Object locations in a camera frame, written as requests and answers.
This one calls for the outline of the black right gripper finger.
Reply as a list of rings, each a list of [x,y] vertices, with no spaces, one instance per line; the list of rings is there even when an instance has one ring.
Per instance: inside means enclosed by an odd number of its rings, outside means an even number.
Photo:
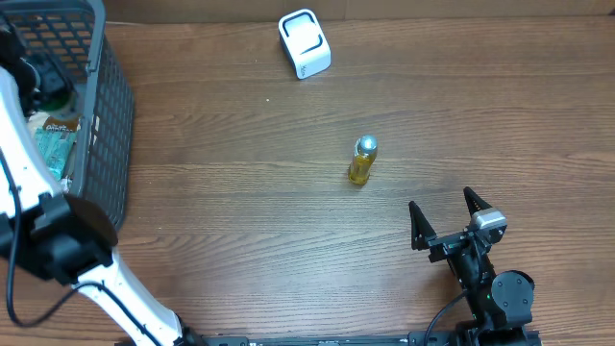
[[[473,215],[478,211],[492,208],[489,203],[479,197],[478,194],[469,186],[463,188],[463,194],[470,215]]]
[[[436,232],[414,201],[408,204],[408,208],[411,218],[411,248],[429,250],[430,242],[437,239]]]

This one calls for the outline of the yellow oil bottle silver cap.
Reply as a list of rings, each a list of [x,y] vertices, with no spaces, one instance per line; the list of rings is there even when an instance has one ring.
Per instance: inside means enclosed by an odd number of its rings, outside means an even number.
[[[355,185],[365,185],[370,177],[371,166],[378,154],[378,141],[372,135],[360,137],[354,147],[353,158],[348,168],[348,179]]]

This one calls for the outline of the green lid white jar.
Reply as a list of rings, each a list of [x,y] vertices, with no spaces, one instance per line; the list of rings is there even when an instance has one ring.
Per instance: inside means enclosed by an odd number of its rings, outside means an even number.
[[[78,93],[71,91],[62,97],[51,100],[40,109],[50,117],[59,120],[68,120],[78,116]]]

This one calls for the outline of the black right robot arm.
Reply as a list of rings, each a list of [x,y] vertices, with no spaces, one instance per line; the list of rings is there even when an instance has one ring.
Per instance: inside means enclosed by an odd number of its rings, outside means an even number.
[[[538,332],[528,332],[532,321],[534,280],[525,272],[498,274],[488,254],[502,240],[507,228],[504,214],[485,202],[469,186],[463,189],[470,222],[462,231],[439,236],[418,205],[408,203],[411,218],[411,248],[429,252],[429,260],[448,263],[461,293],[442,308],[419,338],[425,345],[540,345]],[[436,335],[440,318],[459,301],[472,313],[455,329]]]

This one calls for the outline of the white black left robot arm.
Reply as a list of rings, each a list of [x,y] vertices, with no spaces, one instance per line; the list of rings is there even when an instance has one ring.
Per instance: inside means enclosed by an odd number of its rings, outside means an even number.
[[[96,2],[8,1],[1,6],[1,254],[7,313],[22,269],[98,305],[136,345],[187,345],[181,318],[122,259],[135,100]],[[40,151],[32,116],[77,123],[63,186]]]

